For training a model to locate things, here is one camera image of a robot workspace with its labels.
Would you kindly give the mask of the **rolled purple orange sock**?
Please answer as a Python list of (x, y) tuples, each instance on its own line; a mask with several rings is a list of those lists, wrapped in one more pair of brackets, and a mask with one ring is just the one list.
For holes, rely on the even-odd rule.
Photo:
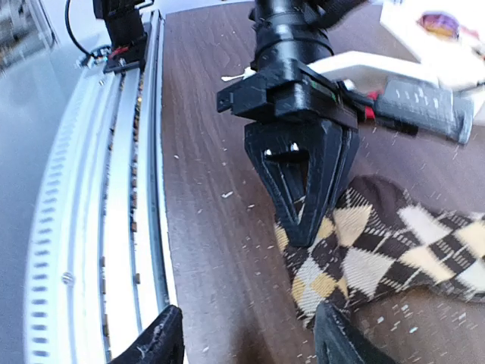
[(459, 22), (452, 16), (441, 12), (423, 13), (418, 19), (418, 24), (435, 36), (444, 39), (459, 38)]

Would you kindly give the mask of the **wooden compartment organizer box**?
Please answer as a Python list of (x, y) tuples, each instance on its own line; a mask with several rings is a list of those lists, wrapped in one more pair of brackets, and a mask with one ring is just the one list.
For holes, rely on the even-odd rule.
[(380, 24), (441, 83), (484, 80), (483, 1), (384, 1)]

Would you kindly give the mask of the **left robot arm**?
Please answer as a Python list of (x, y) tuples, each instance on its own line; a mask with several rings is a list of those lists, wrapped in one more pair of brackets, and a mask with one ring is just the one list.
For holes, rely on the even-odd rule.
[(221, 90), (217, 109), (248, 120), (246, 153), (290, 244), (307, 247), (344, 189), (365, 112), (310, 67), (333, 55), (326, 31), (337, 15), (316, 1), (257, 1), (249, 17), (252, 76)]

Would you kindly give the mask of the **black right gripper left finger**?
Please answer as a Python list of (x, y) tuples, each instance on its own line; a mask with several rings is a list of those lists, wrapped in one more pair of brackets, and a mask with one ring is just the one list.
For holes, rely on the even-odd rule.
[(167, 306), (111, 364), (183, 364), (183, 313)]

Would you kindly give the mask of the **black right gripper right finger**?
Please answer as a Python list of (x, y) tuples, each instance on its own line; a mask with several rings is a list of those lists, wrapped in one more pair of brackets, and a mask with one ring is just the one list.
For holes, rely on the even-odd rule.
[(314, 318), (318, 363), (386, 363), (386, 354), (353, 327), (334, 305), (321, 302)]

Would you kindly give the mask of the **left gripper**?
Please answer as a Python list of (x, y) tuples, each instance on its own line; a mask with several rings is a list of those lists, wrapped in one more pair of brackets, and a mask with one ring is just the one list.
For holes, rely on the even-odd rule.
[[(262, 123), (244, 127), (245, 149), (291, 246), (313, 244), (330, 192), (335, 206), (359, 148), (358, 132), (343, 133), (333, 123), (356, 129), (357, 108), (343, 101), (337, 83), (307, 65), (331, 56), (329, 45), (258, 46), (255, 74), (217, 93), (219, 113)], [(297, 125), (320, 119), (330, 121)], [(294, 124), (268, 124), (274, 121)]]

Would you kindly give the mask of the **brown beige argyle sock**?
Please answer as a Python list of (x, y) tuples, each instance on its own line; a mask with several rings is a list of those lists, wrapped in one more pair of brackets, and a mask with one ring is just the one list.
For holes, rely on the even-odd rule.
[(483, 214), (429, 209), (385, 178), (356, 177), (307, 248), (274, 230), (306, 328), (323, 301), (348, 315), (414, 287), (484, 301)]

